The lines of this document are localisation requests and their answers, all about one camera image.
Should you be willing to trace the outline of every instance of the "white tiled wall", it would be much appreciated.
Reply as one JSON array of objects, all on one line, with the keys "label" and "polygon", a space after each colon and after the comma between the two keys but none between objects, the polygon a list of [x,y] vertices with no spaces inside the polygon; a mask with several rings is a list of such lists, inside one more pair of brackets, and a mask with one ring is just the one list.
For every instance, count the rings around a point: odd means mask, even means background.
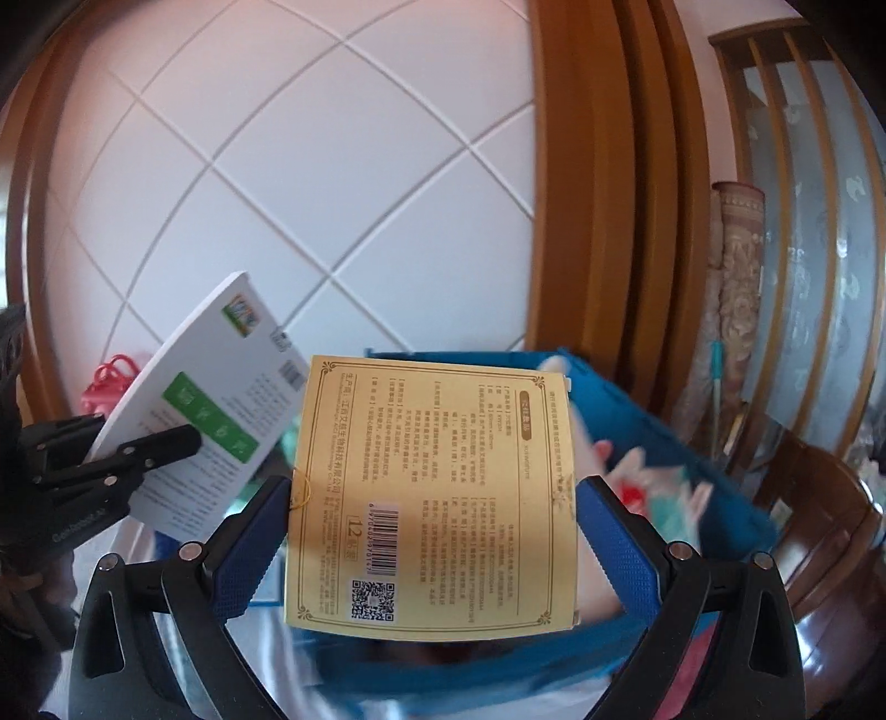
[{"label": "white tiled wall", "polygon": [[47,292],[76,408],[231,271],[299,348],[507,349],[525,325],[525,0],[144,0],[53,152]]}]

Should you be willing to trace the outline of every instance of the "product logo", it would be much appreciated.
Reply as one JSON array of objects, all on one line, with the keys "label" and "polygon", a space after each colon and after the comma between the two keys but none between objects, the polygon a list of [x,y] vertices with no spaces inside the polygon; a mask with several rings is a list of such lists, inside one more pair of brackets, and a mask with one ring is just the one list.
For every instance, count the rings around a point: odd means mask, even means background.
[{"label": "product logo", "polygon": [[532,439],[532,414],[529,412],[529,393],[520,391],[520,434],[524,440]]},{"label": "product logo", "polygon": [[64,530],[60,530],[57,533],[53,533],[52,534],[52,542],[53,543],[60,543],[66,537],[77,532],[78,530],[82,530],[83,528],[87,528],[89,525],[91,525],[93,522],[95,522],[96,520],[98,520],[99,518],[101,518],[104,515],[107,515],[106,509],[104,507],[98,508],[98,510],[93,511],[92,513],[87,515],[82,520],[78,520],[77,522],[73,523],[72,525],[68,525]]},{"label": "product logo", "polygon": [[243,337],[249,335],[259,323],[259,316],[256,315],[246,298],[239,293],[234,295],[234,299],[225,305],[221,312]]}]

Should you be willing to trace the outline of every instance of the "metal screw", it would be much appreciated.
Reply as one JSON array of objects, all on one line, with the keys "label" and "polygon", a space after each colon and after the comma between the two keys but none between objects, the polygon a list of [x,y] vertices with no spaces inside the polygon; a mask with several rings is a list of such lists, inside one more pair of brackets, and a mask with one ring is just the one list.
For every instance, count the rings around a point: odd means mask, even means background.
[{"label": "metal screw", "polygon": [[200,553],[203,551],[203,545],[200,543],[185,543],[178,549],[178,556],[182,560],[186,560],[190,562],[191,560],[196,560],[200,557]]},{"label": "metal screw", "polygon": [[689,560],[692,557],[692,545],[678,540],[676,543],[668,545],[667,551],[672,558],[677,560]]},{"label": "metal screw", "polygon": [[109,552],[105,555],[101,560],[98,561],[98,569],[99,570],[113,570],[117,567],[117,563],[120,562],[120,555],[116,552]]},{"label": "metal screw", "polygon": [[775,567],[775,560],[768,552],[755,552],[754,565],[763,570],[771,570]]}]

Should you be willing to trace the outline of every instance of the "blue storage bin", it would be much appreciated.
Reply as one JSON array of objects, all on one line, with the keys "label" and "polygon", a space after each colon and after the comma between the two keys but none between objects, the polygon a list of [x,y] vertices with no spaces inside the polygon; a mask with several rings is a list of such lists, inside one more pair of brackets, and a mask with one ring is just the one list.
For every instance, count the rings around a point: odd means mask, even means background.
[{"label": "blue storage bin", "polygon": [[[570,399],[596,440],[615,446],[611,463],[631,448],[646,450],[649,466],[686,466],[693,482],[713,484],[711,501],[699,533],[706,557],[741,560],[769,550],[777,531],[765,513],[742,497],[714,466],[677,440],[660,421],[643,411],[584,361],[570,362]],[[491,365],[533,369],[554,353],[378,353],[389,360]],[[363,700],[399,700],[414,715],[458,710],[516,700],[609,673],[631,653],[645,623],[622,615],[579,626],[569,632],[524,638],[505,654],[453,665],[419,666],[371,659],[371,643],[358,638],[307,633],[323,691],[357,707]]]}]

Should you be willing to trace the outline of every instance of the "brown wooden surface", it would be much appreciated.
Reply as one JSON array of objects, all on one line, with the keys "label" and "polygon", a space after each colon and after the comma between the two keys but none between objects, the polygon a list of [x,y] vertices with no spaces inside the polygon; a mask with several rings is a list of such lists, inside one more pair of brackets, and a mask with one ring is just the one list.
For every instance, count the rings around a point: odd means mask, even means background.
[{"label": "brown wooden surface", "polygon": [[792,433],[781,438],[754,505],[769,512],[778,500],[792,514],[773,557],[799,620],[855,571],[871,547],[882,512],[845,463]]},{"label": "brown wooden surface", "polygon": [[740,183],[753,183],[753,169],[750,160],[750,136],[748,116],[750,98],[748,86],[744,82],[742,70],[733,63],[719,47],[715,47],[720,73],[726,85],[726,99],[729,105],[729,119],[735,142],[735,170]]},{"label": "brown wooden surface", "polygon": [[726,466],[727,474],[736,480],[740,480],[750,468],[771,422],[764,412],[755,411],[749,405],[745,412],[742,429]]},{"label": "brown wooden surface", "polygon": [[[881,716],[886,683],[884,577],[882,550],[872,550],[837,591],[797,623],[807,717],[834,700],[844,703],[842,718]],[[864,690],[870,693],[867,700],[859,694]]]},{"label": "brown wooden surface", "polygon": [[788,249],[790,246],[791,224],[793,217],[794,199],[794,171],[791,162],[790,143],[788,139],[788,126],[784,118],[783,109],[787,105],[784,97],[784,89],[781,80],[768,59],[761,53],[757,42],[748,40],[750,51],[757,63],[760,79],[766,93],[766,105],[769,112],[769,121],[773,127],[773,136],[778,160],[779,180],[779,261],[776,271],[779,279],[775,286],[773,298],[773,315],[769,325],[769,333],[766,337],[763,352],[763,363],[757,385],[754,387],[754,395],[750,401],[751,413],[765,413],[769,403],[769,395],[772,393],[775,370],[781,356],[781,343],[784,338],[784,299],[788,283]]},{"label": "brown wooden surface", "polygon": [[[54,42],[31,64],[19,81],[12,96],[9,115],[0,134],[0,197],[6,205],[6,292],[9,303],[21,303],[26,293],[26,251],[23,230],[27,227],[29,213],[27,207],[28,164],[23,162],[23,153],[29,154],[33,142],[33,116],[30,114],[38,86],[49,64]],[[35,337],[34,329],[39,327],[42,309],[29,303],[27,307],[26,342],[22,349],[21,386],[27,397],[28,406],[35,419],[63,417],[56,400],[64,397],[55,354],[51,342],[42,346]]]},{"label": "brown wooden surface", "polygon": [[849,72],[840,59],[834,55],[834,63],[843,77],[843,83],[846,86],[846,92],[852,103],[852,115],[855,123],[859,128],[861,144],[865,151],[865,161],[867,164],[867,174],[871,178],[872,196],[874,198],[874,231],[876,232],[877,255],[878,262],[876,267],[876,289],[874,292],[874,315],[871,320],[871,332],[867,336],[867,349],[865,352],[865,362],[861,369],[861,378],[859,380],[859,390],[852,401],[849,410],[849,418],[843,428],[843,434],[840,443],[837,445],[836,455],[841,458],[859,431],[862,416],[867,407],[867,399],[871,393],[871,386],[874,384],[874,371],[877,365],[877,353],[880,347],[880,339],[883,331],[883,304],[886,301],[886,268],[883,267],[886,262],[886,188],[883,186],[882,168],[880,158],[877,154],[876,145],[874,145],[874,137],[871,129],[867,124],[865,111],[861,106],[861,98],[855,83],[849,76]]},{"label": "brown wooden surface", "polygon": [[616,378],[649,405],[665,344],[677,240],[677,140],[665,58],[647,0],[615,5],[631,76],[636,228],[622,355]]},{"label": "brown wooden surface", "polygon": [[775,20],[766,20],[765,22],[758,22],[753,25],[731,27],[721,33],[711,35],[708,40],[713,45],[719,45],[730,40],[745,40],[749,35],[766,33],[770,30],[787,30],[792,27],[804,27],[808,25],[809,23],[803,18],[776,18]]},{"label": "brown wooden surface", "polygon": [[618,363],[631,277],[633,116],[611,0],[530,4],[536,211],[526,347]]},{"label": "brown wooden surface", "polygon": [[793,427],[795,433],[802,435],[806,426],[809,424],[812,408],[815,406],[815,401],[818,399],[819,390],[821,388],[821,379],[824,375],[825,363],[828,360],[828,333],[831,325],[831,315],[834,311],[834,290],[836,285],[836,234],[837,213],[839,208],[837,206],[836,155],[834,153],[834,146],[831,143],[830,130],[828,129],[828,115],[825,110],[824,97],[821,95],[821,87],[819,87],[818,80],[815,79],[815,73],[809,66],[809,62],[803,56],[797,43],[794,42],[790,32],[785,32],[784,40],[790,48],[790,54],[793,57],[797,70],[799,70],[800,77],[803,80],[806,99],[809,102],[809,109],[812,113],[812,122],[815,125],[815,135],[818,138],[819,152],[821,154],[821,170],[824,174],[825,181],[825,209],[828,214],[826,225],[827,239],[825,243],[827,249],[827,265],[825,270],[824,301],[821,305],[818,337],[815,341],[815,353],[812,356],[812,365],[809,368],[806,389],[803,393],[803,399],[800,401],[800,406],[797,410],[797,419],[795,419]]},{"label": "brown wooden surface", "polygon": [[711,234],[711,171],[702,94],[673,0],[649,0],[671,89],[677,137],[678,220],[672,304],[649,408],[667,420],[686,386],[701,324]]},{"label": "brown wooden surface", "polygon": [[14,133],[0,150],[0,165],[8,172],[7,183],[0,185],[0,195],[8,205],[7,290],[10,303],[27,305],[21,379],[34,421],[72,414],[52,345],[43,283],[46,193],[58,122],[71,80],[92,37],[138,2],[93,0],[84,4],[28,69],[12,99],[10,120],[15,123],[8,121],[4,126],[4,138],[7,132]]}]

